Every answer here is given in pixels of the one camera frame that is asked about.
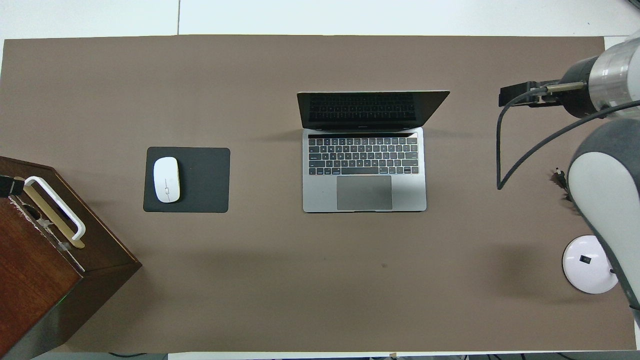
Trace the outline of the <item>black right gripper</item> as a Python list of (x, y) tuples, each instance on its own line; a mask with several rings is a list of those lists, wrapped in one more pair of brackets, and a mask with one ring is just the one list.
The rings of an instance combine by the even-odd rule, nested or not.
[[(597, 60), (597, 57), (590, 57), (576, 62), (560, 79), (561, 84), (581, 82), (582, 88), (564, 91), (558, 98), (553, 93), (537, 92), (521, 98), (513, 106), (528, 106), (532, 109), (563, 106), (570, 115), (579, 119), (594, 114), (597, 109), (590, 98), (589, 79)], [(499, 89), (498, 106), (503, 108), (518, 96), (537, 88), (538, 82), (534, 80), (502, 87)]]

